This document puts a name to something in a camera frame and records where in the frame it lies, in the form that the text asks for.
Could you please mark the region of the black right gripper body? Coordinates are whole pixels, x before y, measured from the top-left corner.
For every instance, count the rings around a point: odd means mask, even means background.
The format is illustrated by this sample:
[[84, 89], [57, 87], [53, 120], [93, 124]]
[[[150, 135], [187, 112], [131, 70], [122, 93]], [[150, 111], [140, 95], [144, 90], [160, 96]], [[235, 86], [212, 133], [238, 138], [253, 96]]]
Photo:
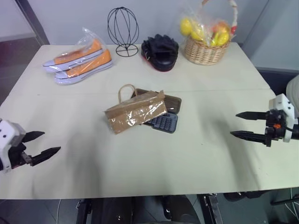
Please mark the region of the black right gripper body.
[[286, 132], [286, 113], [283, 110], [269, 110], [265, 114], [266, 128], [265, 141], [267, 147], [271, 146], [272, 140], [283, 139]]

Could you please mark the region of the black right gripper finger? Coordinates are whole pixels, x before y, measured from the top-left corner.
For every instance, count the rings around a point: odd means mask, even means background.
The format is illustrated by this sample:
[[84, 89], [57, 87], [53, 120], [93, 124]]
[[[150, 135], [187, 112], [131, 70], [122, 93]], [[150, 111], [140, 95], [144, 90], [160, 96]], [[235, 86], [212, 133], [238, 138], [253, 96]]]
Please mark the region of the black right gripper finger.
[[230, 133], [239, 139], [263, 143], [263, 144], [265, 143], [265, 139], [266, 139], [265, 135], [257, 134], [249, 131], [232, 131]]
[[266, 120], [266, 115], [266, 112], [241, 112], [235, 116], [247, 120]]

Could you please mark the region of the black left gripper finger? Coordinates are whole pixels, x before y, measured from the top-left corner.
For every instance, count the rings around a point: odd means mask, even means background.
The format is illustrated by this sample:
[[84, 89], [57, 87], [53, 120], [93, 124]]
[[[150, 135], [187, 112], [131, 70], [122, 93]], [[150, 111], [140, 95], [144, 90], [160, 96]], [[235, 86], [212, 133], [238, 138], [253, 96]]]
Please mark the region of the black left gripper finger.
[[42, 163], [42, 162], [48, 160], [53, 155], [55, 155], [60, 149], [61, 149], [61, 147], [52, 147], [52, 148], [42, 151], [39, 155], [36, 155], [31, 158], [30, 165], [35, 166], [39, 163]]
[[30, 142], [32, 140], [35, 140], [35, 139], [39, 138], [40, 136], [42, 136], [44, 134], [45, 134], [45, 132], [42, 132], [42, 131], [28, 132], [24, 135], [24, 138], [22, 139], [22, 142], [23, 143]]

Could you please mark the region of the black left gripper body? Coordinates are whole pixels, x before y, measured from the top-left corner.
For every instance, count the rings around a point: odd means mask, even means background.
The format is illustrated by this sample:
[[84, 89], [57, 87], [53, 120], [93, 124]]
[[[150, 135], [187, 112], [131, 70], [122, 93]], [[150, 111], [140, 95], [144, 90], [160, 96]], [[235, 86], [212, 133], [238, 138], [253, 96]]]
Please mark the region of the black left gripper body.
[[27, 155], [24, 151], [26, 150], [26, 146], [24, 143], [29, 140], [22, 140], [17, 146], [11, 146], [8, 151], [8, 157], [11, 163], [11, 168], [17, 168], [24, 164], [30, 164], [32, 162], [32, 157]]

